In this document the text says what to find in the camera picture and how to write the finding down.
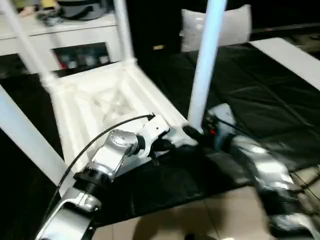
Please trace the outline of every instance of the white cabinet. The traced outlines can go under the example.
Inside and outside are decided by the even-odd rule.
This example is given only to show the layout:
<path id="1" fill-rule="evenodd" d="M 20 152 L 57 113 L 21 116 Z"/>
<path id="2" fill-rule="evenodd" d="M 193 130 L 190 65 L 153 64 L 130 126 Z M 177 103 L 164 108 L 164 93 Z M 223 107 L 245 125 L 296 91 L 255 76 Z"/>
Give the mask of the white cabinet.
<path id="1" fill-rule="evenodd" d="M 113 13 L 90 21 L 66 21 L 53 27 L 43 25 L 35 15 L 23 17 L 20 22 L 41 60 L 51 71 L 61 69 L 53 52 L 53 49 L 58 48 L 105 43 L 110 61 L 121 60 L 120 40 Z M 18 53 L 23 55 L 24 50 L 4 16 L 0 15 L 0 56 Z M 36 72 L 32 66 L 28 68 L 31 73 Z"/>

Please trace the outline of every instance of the white pillow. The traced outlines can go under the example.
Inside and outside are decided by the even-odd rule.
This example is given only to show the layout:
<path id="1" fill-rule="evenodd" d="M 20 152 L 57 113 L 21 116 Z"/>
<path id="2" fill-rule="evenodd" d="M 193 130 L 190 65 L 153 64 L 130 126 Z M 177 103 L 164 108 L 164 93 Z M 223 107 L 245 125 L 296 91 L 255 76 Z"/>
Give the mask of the white pillow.
<path id="1" fill-rule="evenodd" d="M 183 9 L 183 40 L 181 51 L 199 50 L 206 14 Z M 219 46 L 245 43 L 249 40 L 252 29 L 251 6 L 224 12 Z"/>

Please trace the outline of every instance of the white pole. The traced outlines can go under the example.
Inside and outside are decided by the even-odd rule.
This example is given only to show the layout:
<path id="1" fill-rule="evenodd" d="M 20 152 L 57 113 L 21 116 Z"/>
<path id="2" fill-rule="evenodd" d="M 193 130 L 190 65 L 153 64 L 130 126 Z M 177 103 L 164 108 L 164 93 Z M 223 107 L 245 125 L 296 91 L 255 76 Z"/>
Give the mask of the white pole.
<path id="1" fill-rule="evenodd" d="M 226 4 L 227 0 L 209 0 L 206 8 L 188 113 L 189 125 L 197 130 L 201 130 L 204 118 Z"/>
<path id="2" fill-rule="evenodd" d="M 1 85 L 0 113 L 0 128 L 55 185 L 58 185 L 67 165 Z M 60 194 L 74 183 L 72 176 L 71 172 L 65 179 Z"/>
<path id="3" fill-rule="evenodd" d="M 122 61 L 130 61 L 133 60 L 135 56 L 131 40 L 126 1 L 115 0 L 114 8 L 120 43 L 122 45 Z"/>
<path id="4" fill-rule="evenodd" d="M 33 68 L 39 73 L 40 80 L 44 87 L 54 84 L 57 79 L 55 75 L 50 72 L 43 61 L 41 61 L 38 56 L 34 46 L 29 41 L 28 35 L 24 32 L 20 24 L 20 19 L 18 17 L 17 11 L 11 3 L 11 0 L 0 0 L 0 9 L 5 15 L 8 24 L 12 27 L 15 32 L 17 39 L 20 41 L 21 47 L 25 54 L 20 54 L 23 62 L 27 66 L 33 66 Z"/>

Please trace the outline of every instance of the black foam mat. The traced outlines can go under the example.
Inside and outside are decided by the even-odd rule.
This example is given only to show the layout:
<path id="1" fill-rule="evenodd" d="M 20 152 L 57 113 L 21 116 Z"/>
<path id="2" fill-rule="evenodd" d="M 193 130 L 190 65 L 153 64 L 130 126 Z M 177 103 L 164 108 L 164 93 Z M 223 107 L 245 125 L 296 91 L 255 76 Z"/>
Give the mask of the black foam mat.
<path id="1" fill-rule="evenodd" d="M 150 58 L 139 64 L 174 106 L 187 116 L 197 53 Z M 3 81 L 47 141 L 62 156 L 46 91 L 36 75 Z M 320 164 L 320 93 L 249 45 L 219 49 L 207 108 L 230 104 L 237 124 L 270 149 L 291 171 Z M 5 213 L 1 239 L 33 239 L 54 185 L 1 132 L 1 180 L 13 209 Z M 97 226 L 112 224 L 248 185 L 244 170 L 228 155 L 183 146 L 114 181 Z"/>

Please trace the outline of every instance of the shelf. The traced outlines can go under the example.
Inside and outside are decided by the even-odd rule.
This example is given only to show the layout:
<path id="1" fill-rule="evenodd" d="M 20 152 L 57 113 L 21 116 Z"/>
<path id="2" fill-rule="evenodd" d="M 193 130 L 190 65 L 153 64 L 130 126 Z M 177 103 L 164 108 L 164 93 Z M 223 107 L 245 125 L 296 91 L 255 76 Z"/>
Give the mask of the shelf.
<path id="1" fill-rule="evenodd" d="M 116 17 L 115 14 L 108 13 L 100 18 L 89 21 L 70 21 L 58 24 L 56 26 L 47 27 L 41 21 L 36 19 L 36 15 L 29 15 L 20 18 L 23 29 L 29 36 L 51 34 L 58 32 L 75 31 L 82 29 L 102 28 L 115 26 Z M 0 40 L 15 38 L 15 34 L 11 27 L 7 24 L 7 20 L 4 15 L 0 15 Z"/>

